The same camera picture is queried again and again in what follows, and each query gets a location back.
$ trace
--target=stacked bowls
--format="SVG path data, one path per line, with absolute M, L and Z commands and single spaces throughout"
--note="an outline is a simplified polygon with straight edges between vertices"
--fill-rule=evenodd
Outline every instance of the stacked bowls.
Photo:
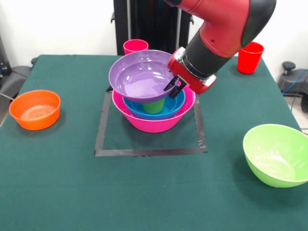
M 195 93 L 187 86 L 174 98 L 166 85 L 174 77 L 167 67 L 171 54 L 145 50 L 127 54 L 110 69 L 109 82 L 117 109 L 139 130 L 171 129 L 192 108 Z

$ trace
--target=bowl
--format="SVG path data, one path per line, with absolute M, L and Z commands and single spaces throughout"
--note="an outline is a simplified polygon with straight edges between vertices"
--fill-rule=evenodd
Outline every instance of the bowl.
M 182 90 L 174 99 L 168 96 L 166 97 L 164 108 L 160 113 L 150 114 L 144 111 L 141 103 L 135 103 L 124 98 L 125 105 L 134 117 L 148 120 L 162 120 L 172 118 L 176 115 L 176 113 L 178 113 L 184 102 L 185 93 Z
M 289 188 L 308 181 L 308 137 L 304 133 L 264 124 L 246 133 L 243 146 L 249 167 L 265 184 Z
M 134 117 L 129 109 L 126 107 L 123 96 L 118 92 L 112 92 L 112 100 L 116 108 L 127 118 L 127 120 L 137 129 L 149 132 L 149 133 L 159 133 L 164 132 L 172 127 L 174 127 L 179 120 L 193 107 L 196 99 L 195 93 L 186 86 L 184 89 L 186 100 L 179 110 L 179 112 L 172 118 L 163 120 L 146 120 Z
M 116 92 L 137 103 L 159 101 L 174 88 L 164 91 L 174 77 L 167 67 L 171 56 L 156 50 L 127 54 L 110 68 L 110 85 Z
M 60 97 L 49 90 L 21 94 L 10 104 L 10 114 L 28 130 L 41 130 L 53 125 L 60 115 Z

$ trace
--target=red robot arm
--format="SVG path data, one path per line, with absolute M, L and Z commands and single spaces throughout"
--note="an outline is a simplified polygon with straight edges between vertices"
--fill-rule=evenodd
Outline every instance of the red robot arm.
M 271 18 L 276 0 L 165 0 L 171 6 L 204 19 L 186 49 L 179 48 L 168 67 L 180 79 L 171 97 L 188 84 L 197 94 L 215 82 L 215 73 L 250 43 Z

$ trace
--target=green bowl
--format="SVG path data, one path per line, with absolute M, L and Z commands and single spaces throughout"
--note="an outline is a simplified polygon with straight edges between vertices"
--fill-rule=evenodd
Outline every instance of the green bowl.
M 308 181 L 308 136 L 304 133 L 264 124 L 246 133 L 243 147 L 249 167 L 265 184 L 289 188 Z

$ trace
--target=green cup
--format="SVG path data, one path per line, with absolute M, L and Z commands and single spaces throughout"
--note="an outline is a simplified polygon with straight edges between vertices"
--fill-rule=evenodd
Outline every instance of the green cup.
M 160 113 L 164 109 L 165 98 L 154 103 L 143 103 L 142 107 L 145 112 L 150 114 Z

